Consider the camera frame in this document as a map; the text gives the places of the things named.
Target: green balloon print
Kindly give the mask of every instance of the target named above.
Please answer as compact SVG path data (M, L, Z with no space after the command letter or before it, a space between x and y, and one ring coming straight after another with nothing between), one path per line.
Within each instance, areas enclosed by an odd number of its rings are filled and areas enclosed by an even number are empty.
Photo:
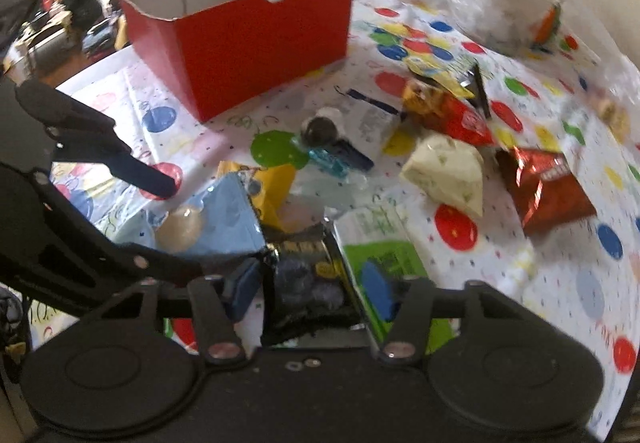
M564 127L564 131L567 134L574 136L575 139L578 140L578 143L580 143L580 145L582 145L583 147L587 145L584 141L584 136L582 135L582 131L580 130L579 127L566 123L564 120L562 120L562 126Z
M511 92L514 92L518 96L527 96L527 89L515 78L506 77L504 79L505 85L509 88Z
M292 144L293 134L282 130L270 130L257 134L251 143L251 156L263 167L290 164L300 170L309 161L309 156Z
M629 165L629 170L631 171L631 174L634 175L634 178L636 178L636 181L640 183L640 172L638 172L638 169L633 165Z
M400 43L398 37L391 33L372 33L369 35L369 38L373 39L381 46L397 46Z

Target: blue balloon print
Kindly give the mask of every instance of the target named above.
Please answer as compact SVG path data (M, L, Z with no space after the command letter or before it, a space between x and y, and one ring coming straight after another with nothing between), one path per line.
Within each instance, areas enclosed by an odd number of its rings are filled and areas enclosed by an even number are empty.
M378 46L378 51L385 55L385 57L391 58L392 60L402 60L409 55L406 49L401 48L400 46L383 46L380 44Z
M174 108L162 106L148 111L142 118L142 124L149 132L162 132L171 127L178 113Z
M622 259L622 243L620 238L616 235L616 232L611 230L607 225L600 225L598 227L598 238L602 247L610 256L616 261Z
M442 20L435 20L434 22L431 22L429 26L431 26L436 31L442 31L443 33L449 33L450 31L453 31L453 28Z
M429 44L429 46L431 47L431 54L434 57L439 58L440 60L444 60L446 62L450 62L453 60L453 55L449 53L446 49L439 48L432 44Z
M91 215L94 213L94 200L89 197L85 190L72 190L71 195L69 195L69 202L84 217L91 220Z
M575 287L587 316L595 321L601 320L605 306L604 293L596 276L589 270L581 269L575 277Z

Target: open cardboard box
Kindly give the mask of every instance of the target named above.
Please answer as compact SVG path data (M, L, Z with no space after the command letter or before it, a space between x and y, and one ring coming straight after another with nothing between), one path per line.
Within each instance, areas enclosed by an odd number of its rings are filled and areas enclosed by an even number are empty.
M121 0L136 53L200 121L346 55L351 0Z

